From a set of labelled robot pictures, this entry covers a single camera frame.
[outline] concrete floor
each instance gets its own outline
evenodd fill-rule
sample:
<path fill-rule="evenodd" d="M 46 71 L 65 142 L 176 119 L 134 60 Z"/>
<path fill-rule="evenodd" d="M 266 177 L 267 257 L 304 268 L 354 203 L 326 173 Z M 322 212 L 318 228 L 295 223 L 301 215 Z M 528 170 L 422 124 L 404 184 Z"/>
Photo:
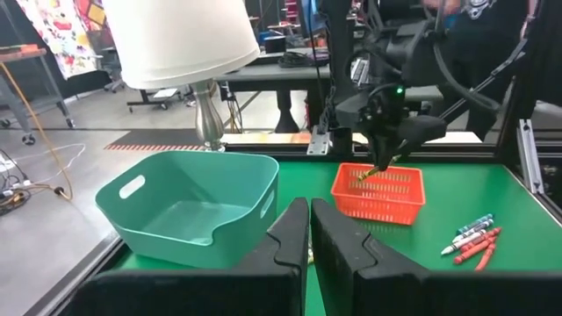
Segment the concrete floor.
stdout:
<path fill-rule="evenodd" d="M 240 105 L 255 92 L 237 93 Z M 292 93 L 292 115 L 299 126 L 305 124 L 304 91 Z M 49 291 L 67 272 L 88 254 L 112 227 L 95 205 L 97 190 L 115 176 L 130 168 L 148 152 L 106 151 L 103 148 L 126 131 L 136 128 L 194 127 L 195 109 L 181 104 L 168 111 L 153 107 L 136 107 L 129 113 L 126 100 L 138 98 L 133 90 L 116 94 L 98 91 L 69 103 L 77 130 L 65 130 L 65 122 L 53 109 L 40 115 L 42 125 L 55 146 L 77 144 L 58 151 L 69 162 L 84 146 L 68 174 L 75 198 L 72 203 L 43 191 L 27 205 L 0 217 L 0 315 L 22 315 Z M 227 107 L 219 99 L 215 104 L 223 120 Z M 243 110 L 244 127 L 271 131 L 278 120 L 274 92 L 262 92 Z M 451 125 L 463 129 L 465 118 Z M 21 131 L 0 130 L 0 148 L 8 152 L 32 181 L 50 178 L 58 169 L 37 135 L 32 147 L 21 144 Z M 49 181 L 66 184 L 62 176 Z"/>

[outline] teal plastic bin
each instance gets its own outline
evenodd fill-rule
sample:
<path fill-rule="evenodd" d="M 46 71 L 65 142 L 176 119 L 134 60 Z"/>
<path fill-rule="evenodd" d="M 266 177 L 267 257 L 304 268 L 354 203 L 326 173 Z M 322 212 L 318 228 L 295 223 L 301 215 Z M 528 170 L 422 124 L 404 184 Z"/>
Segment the teal plastic bin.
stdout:
<path fill-rule="evenodd" d="M 230 268 L 276 218 L 278 171 L 268 156 L 169 151 L 108 183 L 96 203 L 137 255 Z"/>

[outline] bin handle cutout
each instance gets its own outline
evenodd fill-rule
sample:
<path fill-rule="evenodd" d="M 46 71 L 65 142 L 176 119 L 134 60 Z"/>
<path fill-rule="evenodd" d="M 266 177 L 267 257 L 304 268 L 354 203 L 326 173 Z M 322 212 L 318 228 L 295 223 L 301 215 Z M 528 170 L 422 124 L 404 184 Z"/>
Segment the bin handle cutout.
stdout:
<path fill-rule="evenodd" d="M 263 216 L 265 216 L 265 213 L 267 212 L 267 210 L 270 209 L 270 206 L 271 206 L 271 203 L 273 203 L 274 197 L 275 197 L 275 190 L 272 190 L 270 195 L 265 200 L 265 203 L 263 204 L 262 211 L 260 212 L 260 219 L 263 219 Z"/>
<path fill-rule="evenodd" d="M 119 190 L 119 197 L 122 199 L 129 198 L 138 189 L 142 188 L 145 183 L 144 176 L 137 176 L 131 182 L 125 184 L 121 190 Z"/>

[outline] white lamp shade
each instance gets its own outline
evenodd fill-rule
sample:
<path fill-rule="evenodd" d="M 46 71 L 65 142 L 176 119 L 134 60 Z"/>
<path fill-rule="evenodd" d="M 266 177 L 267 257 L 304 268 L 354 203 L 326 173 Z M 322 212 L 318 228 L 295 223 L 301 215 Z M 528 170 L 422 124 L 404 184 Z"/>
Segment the white lamp shade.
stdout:
<path fill-rule="evenodd" d="M 104 10 L 134 89 L 203 81 L 260 53 L 243 1 L 104 0 Z"/>

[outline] red crayon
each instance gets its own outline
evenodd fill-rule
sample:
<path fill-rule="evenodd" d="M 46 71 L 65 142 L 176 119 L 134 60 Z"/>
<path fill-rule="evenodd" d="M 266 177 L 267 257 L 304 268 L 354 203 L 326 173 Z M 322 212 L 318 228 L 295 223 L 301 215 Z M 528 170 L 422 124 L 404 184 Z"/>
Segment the red crayon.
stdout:
<path fill-rule="evenodd" d="M 469 258 L 472 258 L 474 255 L 476 255 L 480 251 L 486 249 L 491 244 L 495 243 L 496 238 L 497 237 L 491 237 L 488 240 L 482 241 L 480 244 L 468 249 L 463 254 L 458 255 L 453 262 L 455 264 L 461 264 L 461 263 L 465 262 L 466 260 L 468 260 Z"/>
<path fill-rule="evenodd" d="M 485 233 L 484 235 L 480 236 L 479 238 L 475 239 L 474 241 L 471 241 L 469 243 L 467 243 L 466 245 L 464 245 L 463 247 L 460 248 L 460 251 L 462 252 L 466 252 L 468 251 L 470 248 L 473 248 L 474 246 L 480 244 L 482 241 L 488 240 L 494 236 L 497 236 L 501 233 L 501 227 L 495 228 L 487 233 Z"/>
<path fill-rule="evenodd" d="M 482 256 L 482 260 L 480 260 L 480 263 L 478 264 L 478 266 L 476 266 L 476 269 L 474 270 L 481 271 L 485 269 L 487 264 L 490 262 L 490 258 L 494 254 L 494 251 L 495 251 L 495 244 L 493 243 L 490 246 L 488 246 L 486 252 L 484 253 L 484 256 Z"/>

